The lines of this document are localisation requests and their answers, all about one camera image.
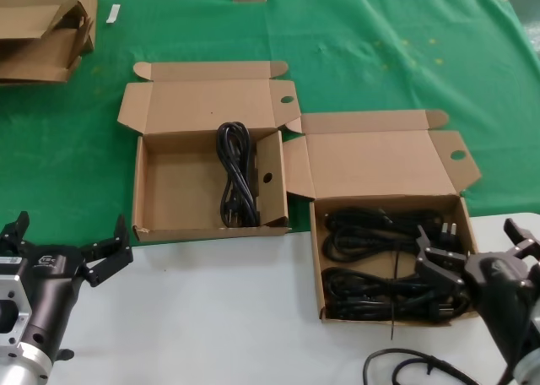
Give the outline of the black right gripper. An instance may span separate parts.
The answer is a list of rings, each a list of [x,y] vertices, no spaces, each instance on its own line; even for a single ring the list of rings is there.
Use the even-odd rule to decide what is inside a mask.
[[[433,247],[418,225],[415,272],[434,287],[464,287],[466,282],[473,308],[503,358],[520,360],[539,347],[531,318],[537,290],[527,278],[528,271],[539,270],[539,240],[512,218],[505,220],[504,232],[513,244],[510,250],[467,260],[459,252]]]

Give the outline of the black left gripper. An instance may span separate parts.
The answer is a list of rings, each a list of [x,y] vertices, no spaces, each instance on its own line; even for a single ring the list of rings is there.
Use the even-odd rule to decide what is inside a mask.
[[[81,247],[80,254],[74,246],[24,241],[29,225],[29,214],[22,211],[3,227],[0,241],[2,257],[23,258],[21,272],[31,315],[22,341],[52,361],[69,361],[74,352],[61,343],[81,285],[84,279],[91,287],[101,285],[133,262],[130,231],[119,215],[112,238]]]

